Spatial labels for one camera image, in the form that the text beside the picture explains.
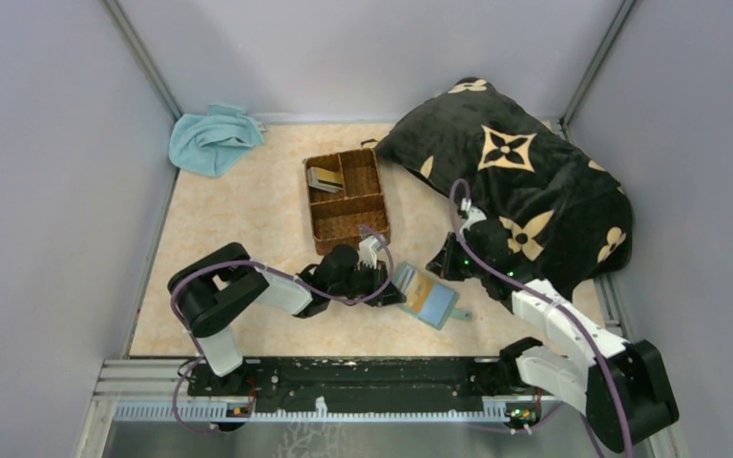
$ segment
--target teal cloth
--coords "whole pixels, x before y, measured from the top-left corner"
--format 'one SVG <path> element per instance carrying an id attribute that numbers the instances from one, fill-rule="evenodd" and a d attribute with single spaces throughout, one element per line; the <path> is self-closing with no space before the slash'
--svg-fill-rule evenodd
<path id="1" fill-rule="evenodd" d="M 170 161 L 179 169 L 220 177 L 248 151 L 262 145 L 261 123 L 245 110 L 210 105 L 206 115 L 185 114 L 170 135 Z"/>

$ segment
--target black pillow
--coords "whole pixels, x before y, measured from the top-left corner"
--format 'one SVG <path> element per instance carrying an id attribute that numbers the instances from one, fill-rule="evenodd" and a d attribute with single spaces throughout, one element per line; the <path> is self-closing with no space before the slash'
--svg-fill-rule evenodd
<path id="1" fill-rule="evenodd" d="M 619 182 L 484 79 L 412 110 L 375 152 L 446 197 L 466 179 L 473 204 L 501 222 L 507 255 L 567 299 L 630 259 L 633 215 Z"/>

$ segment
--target gray floor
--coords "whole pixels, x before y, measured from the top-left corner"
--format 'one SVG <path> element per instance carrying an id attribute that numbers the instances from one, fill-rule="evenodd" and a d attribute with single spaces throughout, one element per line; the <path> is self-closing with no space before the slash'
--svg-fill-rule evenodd
<path id="1" fill-rule="evenodd" d="M 105 458 L 593 457 L 578 414 L 564 407 L 532 436 L 459 424 L 256 424 L 198 436 L 171 423 L 115 423 Z M 638 458 L 651 455 L 638 447 Z"/>

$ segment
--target wicker basket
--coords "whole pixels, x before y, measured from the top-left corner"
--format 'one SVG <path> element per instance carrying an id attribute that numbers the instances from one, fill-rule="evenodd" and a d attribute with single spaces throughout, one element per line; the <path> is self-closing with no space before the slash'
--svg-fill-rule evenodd
<path id="1" fill-rule="evenodd" d="M 305 179 L 310 167 L 341 172 L 345 188 L 334 194 L 307 186 L 316 253 L 326 255 L 338 244 L 358 247 L 359 224 L 366 224 L 390 242 L 387 203 L 374 151 L 363 149 L 309 157 L 304 160 Z"/>

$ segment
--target wooden table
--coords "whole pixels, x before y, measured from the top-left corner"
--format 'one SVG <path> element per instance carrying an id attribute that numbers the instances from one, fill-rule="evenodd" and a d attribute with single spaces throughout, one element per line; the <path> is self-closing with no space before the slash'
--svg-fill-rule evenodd
<path id="1" fill-rule="evenodd" d="M 359 148 L 362 140 L 386 135 L 391 124 L 278 125 L 223 177 L 181 173 L 150 282 L 139 313 L 131 355 L 189 355 L 196 352 L 170 311 L 167 281 L 181 268 L 239 241 L 253 259 L 296 273 L 318 262 L 302 159 Z M 450 230 L 448 200 L 405 169 L 382 161 L 396 262 L 424 268 Z M 398 307 L 348 307 L 334 302 L 307 320 L 271 307 L 248 307 L 233 324 L 238 345 L 249 356 L 485 356 L 497 355 L 526 336 L 543 339 L 528 323 L 488 298 L 478 280 L 448 282 L 459 291 L 457 307 L 471 322 L 448 320 L 442 330 L 419 322 Z M 602 323 L 590 281 L 575 292 L 577 308 Z"/>

